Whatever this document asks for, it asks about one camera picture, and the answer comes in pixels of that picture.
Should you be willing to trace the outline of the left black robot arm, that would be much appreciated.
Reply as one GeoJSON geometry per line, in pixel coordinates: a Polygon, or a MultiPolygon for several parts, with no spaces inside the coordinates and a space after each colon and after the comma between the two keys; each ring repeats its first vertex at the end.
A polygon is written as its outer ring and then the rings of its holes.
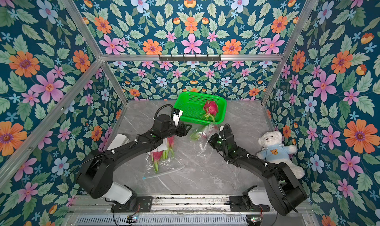
{"type": "Polygon", "coordinates": [[[113,180],[114,171],[135,157],[157,149],[172,136],[186,136],[192,125],[181,122],[182,114],[181,110],[166,104],[155,113],[152,127],[137,135],[134,141],[104,152],[91,151],[80,166],[76,183],[94,199],[106,198],[127,204],[135,193],[113,180]]]}

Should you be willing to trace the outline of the pink dragon fruit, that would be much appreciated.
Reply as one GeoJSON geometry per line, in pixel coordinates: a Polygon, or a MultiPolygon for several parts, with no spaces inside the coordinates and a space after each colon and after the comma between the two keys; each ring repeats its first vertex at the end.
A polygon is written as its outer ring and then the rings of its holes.
{"type": "Polygon", "coordinates": [[[191,135],[190,138],[193,141],[198,141],[200,139],[208,139],[210,136],[219,132],[219,128],[216,125],[207,125],[197,128],[191,135]]]}
{"type": "Polygon", "coordinates": [[[164,139],[163,143],[150,153],[155,173],[159,173],[159,164],[161,161],[166,161],[174,158],[174,140],[175,137],[164,139]]]}
{"type": "Polygon", "coordinates": [[[203,115],[204,120],[209,120],[211,119],[212,122],[215,122],[216,115],[219,112],[219,107],[217,103],[213,100],[208,100],[204,107],[203,110],[205,111],[205,114],[203,115]]]}

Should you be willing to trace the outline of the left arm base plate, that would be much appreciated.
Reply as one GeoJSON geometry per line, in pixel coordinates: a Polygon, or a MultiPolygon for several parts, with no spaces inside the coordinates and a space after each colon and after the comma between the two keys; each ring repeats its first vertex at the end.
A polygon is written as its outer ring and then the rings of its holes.
{"type": "Polygon", "coordinates": [[[148,213],[152,207],[152,196],[133,196],[127,203],[114,203],[112,213],[148,213]]]}

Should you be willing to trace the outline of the clear zip-top bag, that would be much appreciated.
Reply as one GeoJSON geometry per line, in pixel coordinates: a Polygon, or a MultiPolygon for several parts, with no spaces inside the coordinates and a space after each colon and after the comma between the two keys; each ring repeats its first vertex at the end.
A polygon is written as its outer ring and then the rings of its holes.
{"type": "Polygon", "coordinates": [[[219,127],[214,124],[200,126],[191,133],[190,139],[196,143],[198,156],[206,157],[208,155],[210,148],[208,141],[217,133],[219,133],[219,127]]]}
{"type": "Polygon", "coordinates": [[[163,144],[146,154],[147,165],[143,180],[175,173],[184,169],[184,164],[180,162],[175,153],[176,139],[176,136],[164,139],[163,144]]]}

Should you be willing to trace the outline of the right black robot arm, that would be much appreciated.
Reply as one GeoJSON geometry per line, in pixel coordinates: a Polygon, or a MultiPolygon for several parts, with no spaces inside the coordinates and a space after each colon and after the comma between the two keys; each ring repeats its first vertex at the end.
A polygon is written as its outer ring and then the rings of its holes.
{"type": "Polygon", "coordinates": [[[220,132],[212,135],[208,142],[227,164],[246,169],[263,181],[263,187],[253,186],[243,192],[242,205],[245,209],[267,205],[285,216],[307,199],[307,193],[299,182],[305,172],[290,160],[297,147],[284,146],[279,131],[267,132],[258,139],[262,149],[256,155],[237,145],[229,124],[221,127],[220,132]]]}

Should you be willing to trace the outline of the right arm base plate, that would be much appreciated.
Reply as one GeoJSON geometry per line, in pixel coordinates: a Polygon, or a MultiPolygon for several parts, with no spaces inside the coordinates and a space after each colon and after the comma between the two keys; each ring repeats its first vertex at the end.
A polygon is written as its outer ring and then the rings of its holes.
{"type": "Polygon", "coordinates": [[[250,201],[246,196],[231,195],[225,205],[230,206],[232,212],[269,212],[270,206],[268,205],[256,205],[250,201]]]}

